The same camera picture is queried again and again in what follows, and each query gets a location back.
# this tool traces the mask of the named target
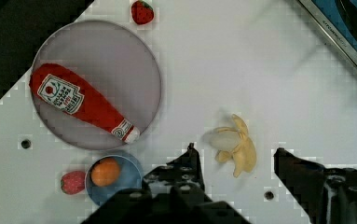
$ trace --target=ketchup label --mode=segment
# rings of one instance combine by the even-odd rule
[[[113,134],[119,139],[122,139],[124,136],[126,136],[126,133],[128,133],[131,126],[132,125],[128,120],[123,119],[122,122],[118,126],[116,126],[115,129],[112,130],[111,134]]]
[[[48,74],[38,89],[38,95],[45,102],[68,114],[74,114],[82,105],[84,95],[79,87],[61,78]]]

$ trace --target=white table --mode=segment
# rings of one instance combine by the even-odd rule
[[[289,0],[148,1],[154,22],[138,27],[128,0],[99,0],[80,20],[117,22],[157,55],[164,99],[139,142],[123,147],[147,173],[180,156],[189,142],[201,155],[206,192],[230,202],[252,223],[309,223],[273,174],[277,147],[328,167],[357,168],[357,74],[308,26]],[[0,223],[80,223],[97,207],[85,192],[60,191],[63,172],[85,170],[108,152],[69,146],[34,112],[26,73],[0,101]],[[213,128],[247,122],[258,164],[232,176],[208,143]],[[29,138],[31,149],[21,149]],[[268,189],[277,196],[266,202]]]

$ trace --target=plate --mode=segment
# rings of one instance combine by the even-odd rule
[[[91,169],[100,160],[113,158],[120,167],[117,181],[106,187],[98,187],[91,181]],[[143,169],[132,155],[123,151],[100,158],[90,167],[85,177],[85,188],[90,198],[99,206],[123,189],[140,189],[142,187]]]
[[[61,28],[36,54],[33,71],[43,63],[58,63],[86,79],[141,133],[158,112],[162,87],[155,57],[140,38],[117,24],[80,21]],[[125,144],[33,94],[32,99],[47,128],[70,145],[102,150]]]

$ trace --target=screw hole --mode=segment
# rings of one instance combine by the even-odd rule
[[[216,215],[219,217],[227,217],[227,211],[218,211]]]
[[[191,180],[191,179],[194,178],[194,176],[193,176],[193,175],[182,175],[182,178],[183,178],[184,180]]]
[[[21,146],[24,148],[24,149],[27,149],[29,147],[31,147],[31,141],[26,139],[26,140],[23,140],[21,141]]]
[[[271,201],[274,199],[274,193],[271,192],[271,191],[268,191],[265,193],[265,198],[268,200],[268,201]]]

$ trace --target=strawberry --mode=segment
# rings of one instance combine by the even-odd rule
[[[77,194],[85,188],[85,172],[73,171],[62,177],[62,192]]]
[[[147,24],[155,17],[153,8],[144,1],[136,1],[132,4],[131,15],[139,25]]]

